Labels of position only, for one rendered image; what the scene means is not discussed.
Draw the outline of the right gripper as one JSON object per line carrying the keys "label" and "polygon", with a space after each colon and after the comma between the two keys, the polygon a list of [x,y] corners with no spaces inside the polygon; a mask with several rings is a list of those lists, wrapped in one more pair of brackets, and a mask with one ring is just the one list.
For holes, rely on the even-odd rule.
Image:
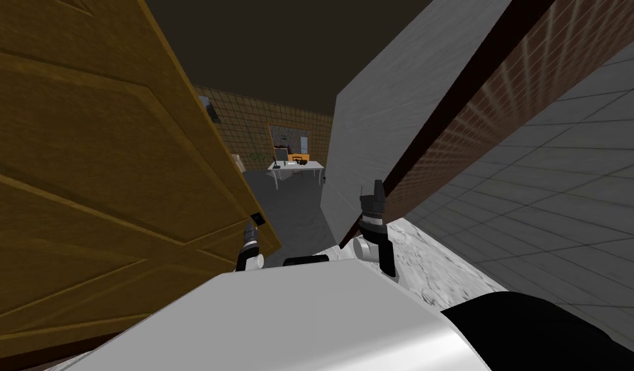
{"label": "right gripper", "polygon": [[385,212],[385,195],[383,181],[374,181],[374,194],[367,189],[360,189],[361,213],[368,218],[381,220]]}

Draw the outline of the white table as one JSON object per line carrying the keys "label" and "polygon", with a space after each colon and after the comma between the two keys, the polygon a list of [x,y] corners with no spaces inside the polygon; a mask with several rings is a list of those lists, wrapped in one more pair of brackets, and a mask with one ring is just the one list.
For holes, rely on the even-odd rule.
{"label": "white table", "polygon": [[291,178],[296,173],[301,173],[302,171],[312,171],[313,175],[317,178],[318,184],[321,185],[323,183],[322,173],[324,169],[323,165],[312,160],[306,161],[305,164],[303,164],[303,160],[283,162],[275,160],[267,168],[267,172],[271,174],[274,180],[275,189],[278,190],[279,181]]}

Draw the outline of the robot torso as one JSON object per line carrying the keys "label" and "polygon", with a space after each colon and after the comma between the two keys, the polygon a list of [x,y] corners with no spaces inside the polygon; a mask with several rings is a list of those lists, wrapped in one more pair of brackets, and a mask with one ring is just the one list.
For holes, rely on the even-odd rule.
{"label": "robot torso", "polygon": [[355,260],[220,274],[54,371],[491,371],[456,326]]}

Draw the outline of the brown wooden door leaf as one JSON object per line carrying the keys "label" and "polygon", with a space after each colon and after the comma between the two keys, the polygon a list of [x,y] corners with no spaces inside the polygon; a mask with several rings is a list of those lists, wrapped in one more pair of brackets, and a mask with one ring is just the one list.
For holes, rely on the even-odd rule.
{"label": "brown wooden door leaf", "polygon": [[232,271],[253,218],[145,0],[0,0],[0,371]]}

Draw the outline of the small grey wall picture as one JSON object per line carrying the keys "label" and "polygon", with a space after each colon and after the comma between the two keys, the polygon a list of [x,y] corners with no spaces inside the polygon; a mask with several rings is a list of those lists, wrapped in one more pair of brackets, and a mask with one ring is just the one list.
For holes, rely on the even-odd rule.
{"label": "small grey wall picture", "polygon": [[211,122],[214,124],[220,124],[220,119],[218,117],[218,114],[216,113],[216,110],[214,106],[212,105],[211,101],[209,100],[209,98],[202,95],[200,95],[198,98],[203,104]]}

